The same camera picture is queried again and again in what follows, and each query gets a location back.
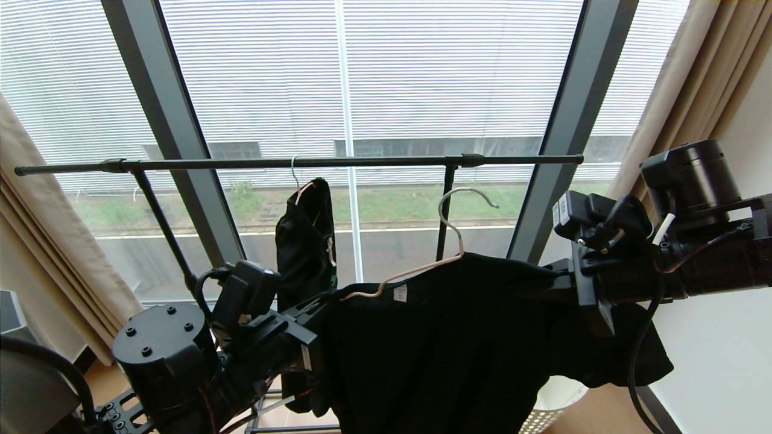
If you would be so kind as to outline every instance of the clothes rack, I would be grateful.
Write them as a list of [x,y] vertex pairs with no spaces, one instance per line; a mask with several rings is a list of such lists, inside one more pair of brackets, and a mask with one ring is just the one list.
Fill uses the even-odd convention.
[[[260,160],[127,160],[111,158],[99,163],[85,164],[48,164],[41,166],[18,166],[15,173],[18,176],[35,174],[62,174],[76,172],[106,172],[130,173],[137,181],[147,199],[147,203],[155,216],[164,238],[177,260],[185,278],[185,286],[191,293],[194,291],[197,276],[193,274],[185,255],[177,243],[166,215],[153,192],[146,171],[180,171],[180,170],[215,170],[215,169],[265,169],[265,168],[337,168],[337,167],[387,167],[387,166],[444,166],[445,177],[442,186],[443,194],[453,188],[455,170],[458,168],[474,168],[484,164],[581,164],[582,155],[533,155],[519,157],[486,157],[480,154],[461,154],[445,157],[387,157],[387,158],[292,158],[292,159],[260,159]],[[442,215],[447,219],[450,213],[450,199],[442,204]],[[437,237],[436,260],[443,257],[447,226],[440,222]],[[270,390],[266,395],[280,395],[280,390]],[[247,434],[265,434],[268,432],[319,432],[340,429],[337,425],[317,426],[285,426],[258,427],[259,418],[255,418],[246,426]]]

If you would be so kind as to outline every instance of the curtain fold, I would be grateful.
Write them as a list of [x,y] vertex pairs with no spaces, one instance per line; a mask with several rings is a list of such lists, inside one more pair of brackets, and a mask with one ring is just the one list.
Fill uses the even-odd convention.
[[632,193],[651,210],[638,165],[687,142],[720,138],[770,47],[771,16],[768,0],[692,0],[610,197]]
[[[139,300],[108,261],[52,175],[20,178],[17,165],[45,164],[0,94],[0,284],[30,302],[54,302],[105,364],[110,346]],[[45,317],[33,317],[45,334]]]

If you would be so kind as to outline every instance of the black clothing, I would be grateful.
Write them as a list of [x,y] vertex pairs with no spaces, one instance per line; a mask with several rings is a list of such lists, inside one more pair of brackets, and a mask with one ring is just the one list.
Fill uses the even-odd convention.
[[[297,192],[287,199],[287,210],[276,225],[276,263],[281,284],[276,298],[279,312],[318,293],[337,287],[335,232],[330,186],[322,178],[311,181],[295,204]],[[282,374],[284,398],[305,392],[311,382],[304,374]],[[306,395],[287,405],[294,412],[327,412],[319,394]]]
[[[323,334],[341,432],[517,432],[550,375],[588,387],[626,385],[632,337],[645,310],[612,310],[616,336],[595,337],[576,306],[528,300],[517,287],[553,272],[466,253],[379,298],[338,303]],[[374,292],[376,283],[337,291]],[[407,301],[394,289],[407,288]],[[636,384],[672,365],[649,329]]]

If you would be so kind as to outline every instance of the green lawn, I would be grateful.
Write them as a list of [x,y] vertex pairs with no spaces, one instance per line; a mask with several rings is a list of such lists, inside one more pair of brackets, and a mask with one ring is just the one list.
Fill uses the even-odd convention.
[[[526,184],[511,185],[457,185],[474,186],[483,190],[492,201],[500,205],[491,208],[486,201],[471,192],[460,192],[452,197],[451,219],[506,219],[514,220],[520,213]],[[583,193],[604,194],[607,183],[575,183],[573,190]],[[273,227],[286,209],[286,198],[292,190],[255,190],[243,183],[227,191],[226,197],[239,227]],[[437,221],[437,202],[442,186],[360,187],[357,190],[360,222],[389,225],[392,223],[421,221],[430,224]],[[336,223],[350,223],[348,188],[334,188],[333,213]],[[178,229],[192,228],[190,217],[179,195],[160,196],[159,202],[169,222]],[[144,198],[131,196],[84,197],[73,205],[83,221],[94,232],[139,231],[153,232],[157,223]]]

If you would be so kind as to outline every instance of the baseboard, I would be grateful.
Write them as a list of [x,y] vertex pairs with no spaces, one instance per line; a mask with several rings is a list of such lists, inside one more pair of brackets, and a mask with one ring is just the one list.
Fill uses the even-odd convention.
[[635,390],[664,434],[683,434],[678,425],[676,425],[676,421],[670,417],[670,413],[665,410],[665,407],[657,399],[657,395],[654,395],[654,392],[648,386],[637,387]]
[[97,361],[97,355],[91,351],[91,348],[86,346],[83,347],[83,351],[81,351],[75,359],[75,367],[78,368],[78,371],[80,371],[81,374],[86,374],[86,371],[91,368],[91,365],[95,361]]

